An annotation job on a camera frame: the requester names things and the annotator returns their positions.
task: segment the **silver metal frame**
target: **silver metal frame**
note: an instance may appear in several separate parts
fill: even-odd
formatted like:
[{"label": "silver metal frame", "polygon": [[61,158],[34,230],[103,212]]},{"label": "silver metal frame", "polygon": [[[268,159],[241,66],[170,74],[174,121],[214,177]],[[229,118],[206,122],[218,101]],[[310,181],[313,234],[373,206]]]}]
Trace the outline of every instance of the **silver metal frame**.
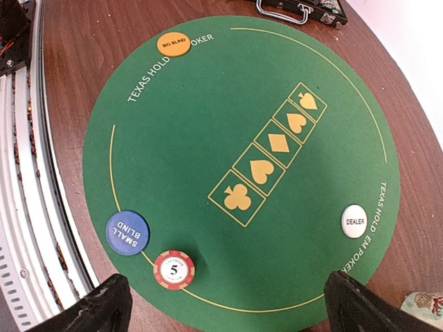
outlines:
[{"label": "silver metal frame", "polygon": [[262,0],[257,0],[257,2],[255,3],[255,7],[257,7],[257,10],[261,15],[270,17],[272,19],[279,19],[281,21],[285,21],[288,23],[297,24],[299,26],[302,26],[303,24],[305,24],[309,20],[309,14],[311,14],[314,11],[314,9],[312,7],[306,6],[303,3],[299,3],[298,7],[303,12],[303,18],[301,20],[298,20],[298,19],[294,19],[292,17],[289,17],[287,15],[280,14],[278,12],[269,12],[269,11],[264,10],[262,8]]},{"label": "silver metal frame", "polygon": [[0,77],[0,288],[20,331],[99,282],[57,166],[44,85],[42,0],[30,68]]}]

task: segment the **white wall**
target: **white wall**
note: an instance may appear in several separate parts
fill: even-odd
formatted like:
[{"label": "white wall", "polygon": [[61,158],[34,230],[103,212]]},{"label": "white wall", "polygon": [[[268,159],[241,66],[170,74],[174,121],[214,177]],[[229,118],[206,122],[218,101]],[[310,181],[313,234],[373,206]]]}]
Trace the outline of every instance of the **white wall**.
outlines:
[{"label": "white wall", "polygon": [[398,63],[443,147],[443,2],[347,2]]}]

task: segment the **black bracket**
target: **black bracket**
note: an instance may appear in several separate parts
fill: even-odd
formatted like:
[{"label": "black bracket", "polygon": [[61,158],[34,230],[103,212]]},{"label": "black bracket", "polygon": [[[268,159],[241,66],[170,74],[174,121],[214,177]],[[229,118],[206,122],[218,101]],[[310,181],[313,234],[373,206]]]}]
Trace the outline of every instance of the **black bracket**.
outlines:
[{"label": "black bracket", "polygon": [[32,35],[35,14],[35,0],[21,5],[28,23],[24,31],[14,40],[14,45],[0,57],[0,76],[13,73],[24,66],[29,66],[32,56]]},{"label": "black bracket", "polygon": [[331,273],[325,300],[332,332],[440,331],[387,304],[344,272]]},{"label": "black bracket", "polygon": [[28,332],[127,332],[132,296],[127,278],[112,275],[71,308]]}]

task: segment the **brown wooden table surface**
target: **brown wooden table surface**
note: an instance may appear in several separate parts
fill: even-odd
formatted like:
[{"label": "brown wooden table surface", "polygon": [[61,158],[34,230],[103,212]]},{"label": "brown wooden table surface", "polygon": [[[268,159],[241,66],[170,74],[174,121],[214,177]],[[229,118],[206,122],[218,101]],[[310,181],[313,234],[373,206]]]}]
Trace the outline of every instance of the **brown wooden table surface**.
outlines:
[{"label": "brown wooden table surface", "polygon": [[[297,29],[354,68],[390,124],[400,162],[400,213],[392,243],[368,286],[399,307],[409,292],[443,291],[443,153],[395,62],[356,13],[344,7],[350,22],[340,31],[314,21]],[[55,150],[100,281],[116,270],[97,238],[83,190],[82,148],[94,103],[114,69],[141,44],[167,28],[213,15],[259,16],[246,0],[46,0],[44,55]],[[133,294],[130,331],[192,331]],[[328,330],[327,322],[308,329]]]}]

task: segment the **yellow curved line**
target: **yellow curved line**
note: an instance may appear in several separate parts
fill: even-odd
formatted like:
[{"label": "yellow curved line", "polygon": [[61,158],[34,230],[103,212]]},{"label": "yellow curved line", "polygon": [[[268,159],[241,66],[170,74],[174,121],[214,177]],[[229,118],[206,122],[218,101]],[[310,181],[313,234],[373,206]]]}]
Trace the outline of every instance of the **yellow curved line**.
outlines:
[{"label": "yellow curved line", "polygon": [[152,260],[151,260],[151,259],[145,254],[144,251],[142,251],[141,254],[142,254],[143,256],[145,256],[146,260],[147,260],[152,266],[154,266],[154,263],[152,263]]},{"label": "yellow curved line", "polygon": [[377,127],[377,131],[379,132],[379,135],[380,135],[381,145],[383,146],[383,153],[385,155],[385,163],[386,164],[388,163],[388,157],[386,155],[385,142],[383,141],[383,136],[381,135],[379,124],[377,123],[377,120],[375,120],[375,117],[374,117],[374,114],[373,114],[371,108],[369,107],[368,103],[366,102],[366,99],[363,97],[361,92],[357,89],[357,87],[354,85],[354,83],[352,83],[351,79],[346,74],[344,74],[344,72],[339,67],[337,67],[337,65],[335,65],[335,63],[333,63],[331,60],[329,60],[326,56],[324,56],[323,54],[321,54],[317,50],[314,50],[312,47],[309,47],[308,45],[306,45],[306,44],[304,44],[301,41],[298,41],[296,39],[292,39],[292,38],[290,38],[288,36],[281,35],[280,33],[275,33],[273,31],[267,31],[267,30],[261,30],[261,29],[254,29],[254,28],[231,28],[231,30],[256,31],[256,32],[259,32],[259,33],[269,33],[270,35],[275,35],[275,36],[283,37],[285,39],[291,40],[292,42],[295,42],[297,44],[300,44],[301,46],[304,46],[304,47],[308,48],[312,52],[316,53],[317,55],[320,55],[323,59],[328,61],[336,70],[338,70],[340,72],[341,75],[343,75],[343,77],[345,79],[348,80],[348,82],[352,85],[352,87],[355,89],[355,91],[357,91],[357,93],[360,95],[360,98],[363,100],[363,102],[365,103],[366,107],[368,108],[368,111],[371,114],[372,119],[374,120],[375,126]]},{"label": "yellow curved line", "polygon": [[117,210],[119,212],[122,212],[122,210],[120,209],[120,204],[117,199],[116,187],[114,185],[114,174],[112,172],[112,149],[114,148],[114,135],[115,134],[116,134],[116,126],[114,125],[112,127],[111,144],[109,146],[109,175],[111,177],[112,193],[114,194],[114,200],[116,201]]},{"label": "yellow curved line", "polygon": [[325,294],[322,294],[322,295],[319,295],[318,297],[315,297],[315,298],[313,298],[313,299],[311,299],[309,301],[297,304],[295,306],[287,306],[286,308],[271,309],[271,310],[245,310],[245,309],[233,308],[231,306],[224,306],[224,305],[212,302],[212,301],[208,301],[208,300],[206,300],[206,299],[204,299],[204,298],[202,298],[202,297],[200,297],[198,295],[195,295],[194,293],[191,293],[190,291],[188,291],[185,288],[182,289],[182,291],[187,293],[187,294],[189,294],[189,295],[191,295],[191,296],[193,296],[193,297],[195,297],[196,299],[199,299],[199,300],[201,300],[203,302],[206,302],[208,304],[212,304],[213,306],[218,306],[219,308],[228,309],[228,310],[231,310],[231,311],[237,311],[238,313],[279,313],[281,311],[288,311],[288,310],[300,308],[301,306],[306,306],[307,304],[315,302],[318,299],[321,299],[323,296],[325,296]]}]

